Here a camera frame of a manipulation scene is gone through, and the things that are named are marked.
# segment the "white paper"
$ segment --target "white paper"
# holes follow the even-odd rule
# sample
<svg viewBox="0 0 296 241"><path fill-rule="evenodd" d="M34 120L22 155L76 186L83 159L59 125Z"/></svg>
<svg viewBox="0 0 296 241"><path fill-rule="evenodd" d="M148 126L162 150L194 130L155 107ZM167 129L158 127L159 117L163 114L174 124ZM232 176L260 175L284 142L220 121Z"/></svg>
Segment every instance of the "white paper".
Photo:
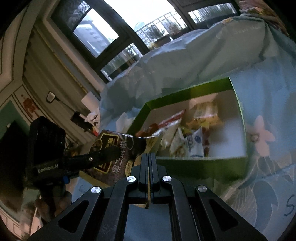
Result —
<svg viewBox="0 0 296 241"><path fill-rule="evenodd" d="M100 120L100 109L96 108L94 112L88 114L88 116L85 119L85 122L89 122L90 124L92 124L95 127L96 132L99 133Z"/></svg>
<svg viewBox="0 0 296 241"><path fill-rule="evenodd" d="M86 96L84 96L81 102L85 105L86 108L89 109L90 112L95 112L100 105L99 100L92 92L89 92Z"/></svg>

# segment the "green cardboard box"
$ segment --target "green cardboard box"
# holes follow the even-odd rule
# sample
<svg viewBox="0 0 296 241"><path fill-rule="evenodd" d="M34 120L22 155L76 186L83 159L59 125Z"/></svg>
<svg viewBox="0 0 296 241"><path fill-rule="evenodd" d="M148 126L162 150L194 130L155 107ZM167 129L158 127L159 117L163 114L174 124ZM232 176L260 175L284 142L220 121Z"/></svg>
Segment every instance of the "green cardboard box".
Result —
<svg viewBox="0 0 296 241"><path fill-rule="evenodd" d="M182 123L190 122L193 107L208 101L217 103L218 115L224 122L221 127L211 130L209 157L157 156L157 163L165 166L169 175L188 185L206 184L214 188L214 181L227 185L246 175L245 126L240 102L229 78L206 82L147 102L128 134L134 135L184 109L186 112Z"/></svg>

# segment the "pink flower pattern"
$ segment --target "pink flower pattern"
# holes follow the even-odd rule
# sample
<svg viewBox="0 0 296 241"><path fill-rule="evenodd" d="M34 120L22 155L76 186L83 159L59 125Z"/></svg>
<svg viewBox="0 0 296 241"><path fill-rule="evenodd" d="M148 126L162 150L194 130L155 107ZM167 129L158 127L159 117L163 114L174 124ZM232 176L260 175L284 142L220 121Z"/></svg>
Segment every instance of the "pink flower pattern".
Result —
<svg viewBox="0 0 296 241"><path fill-rule="evenodd" d="M254 122L254 126L246 124L246 131L251 135L251 141L255 143L259 155L263 157L269 156L269 146L266 142L274 142L276 139L271 132L265 130L263 117L259 115Z"/></svg>

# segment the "snack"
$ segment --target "snack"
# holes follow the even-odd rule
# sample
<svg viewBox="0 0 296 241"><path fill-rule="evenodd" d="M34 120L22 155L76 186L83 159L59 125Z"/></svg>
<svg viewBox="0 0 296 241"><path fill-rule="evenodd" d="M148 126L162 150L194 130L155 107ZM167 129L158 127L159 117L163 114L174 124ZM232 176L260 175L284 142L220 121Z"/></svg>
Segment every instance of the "snack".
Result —
<svg viewBox="0 0 296 241"><path fill-rule="evenodd" d="M166 149L171 145L174 135L176 133L176 130L179 127L181 121L182 119L175 120L169 123L167 126L162 127L158 131L153 133L152 136L160 136L161 134L163 134L163 137L160 142L162 150Z"/></svg>
<svg viewBox="0 0 296 241"><path fill-rule="evenodd" d="M187 145L184 143L173 155L173 157L186 157Z"/></svg>
<svg viewBox="0 0 296 241"><path fill-rule="evenodd" d="M172 144L170 145L170 156L176 156L175 153L182 148L182 146L185 144L186 138L184 138L182 133L182 128L178 127L175 136L172 140Z"/></svg>
<svg viewBox="0 0 296 241"><path fill-rule="evenodd" d="M218 117L218 106L213 102L199 103L195 106L196 111L193 115L193 120L186 123L191 129L205 127L209 129L222 124Z"/></svg>
<svg viewBox="0 0 296 241"><path fill-rule="evenodd" d="M204 148L204 156L205 157L209 156L209 151L210 151L210 149L209 149L209 145L210 145L209 137L210 137L210 130L203 127L202 128L202 145L203 145L203 148Z"/></svg>
<svg viewBox="0 0 296 241"><path fill-rule="evenodd" d="M173 121L176 121L176 120L182 119L184 113L185 113L185 110L182 110L182 111L178 112L177 114L174 114L174 115L171 116L170 118L163 120L162 122L160 122L160 123L158 124L158 128L159 128L159 129L160 129L160 128L163 128L163 127L167 126L169 123L172 123Z"/></svg>
<svg viewBox="0 0 296 241"><path fill-rule="evenodd" d="M186 157L204 157L202 146L202 128L187 136L187 153Z"/></svg>
<svg viewBox="0 0 296 241"><path fill-rule="evenodd" d="M158 136L141 138L103 130L89 153L115 145L121 149L120 158L96 168L84 170L79 175L93 185L99 185L103 188L112 186L118 180L129 176L134 165L141 163L140 155L142 153L155 151L152 150L154 147L158 149L156 147L157 141Z"/></svg>
<svg viewBox="0 0 296 241"><path fill-rule="evenodd" d="M136 137L150 137L154 132L158 130L158 125L156 123L151 124L145 131L138 131Z"/></svg>
<svg viewBox="0 0 296 241"><path fill-rule="evenodd" d="M180 128L182 130L183 136L186 136L186 135L189 135L189 134L192 133L192 131L190 129L188 129L188 128L184 127L184 126L181 126Z"/></svg>

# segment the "window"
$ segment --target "window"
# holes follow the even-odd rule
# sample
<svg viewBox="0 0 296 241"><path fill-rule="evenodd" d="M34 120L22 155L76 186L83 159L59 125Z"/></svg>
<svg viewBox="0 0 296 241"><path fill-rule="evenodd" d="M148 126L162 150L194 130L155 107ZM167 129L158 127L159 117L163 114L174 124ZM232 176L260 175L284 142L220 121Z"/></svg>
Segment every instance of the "window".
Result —
<svg viewBox="0 0 296 241"><path fill-rule="evenodd" d="M74 34L95 57L118 38L118 34L93 9L78 24Z"/></svg>
<svg viewBox="0 0 296 241"><path fill-rule="evenodd" d="M236 11L231 3L218 4L189 12L190 17L195 23L232 14L236 14Z"/></svg>
<svg viewBox="0 0 296 241"><path fill-rule="evenodd" d="M121 51L114 59L112 59L103 69L104 75L111 81L121 72L132 66L133 63L137 62L143 55L132 43Z"/></svg>
<svg viewBox="0 0 296 241"><path fill-rule="evenodd" d="M150 49L155 48L154 43L165 36L170 40L169 36L176 36L187 28L184 20L167 0L104 1L124 19Z"/></svg>
<svg viewBox="0 0 296 241"><path fill-rule="evenodd" d="M106 83L149 52L103 0L61 0L51 18Z"/></svg>
<svg viewBox="0 0 296 241"><path fill-rule="evenodd" d="M60 0L51 19L108 83L197 23L236 13L234 1L198 10L200 1L191 1L175 10L167 0Z"/></svg>

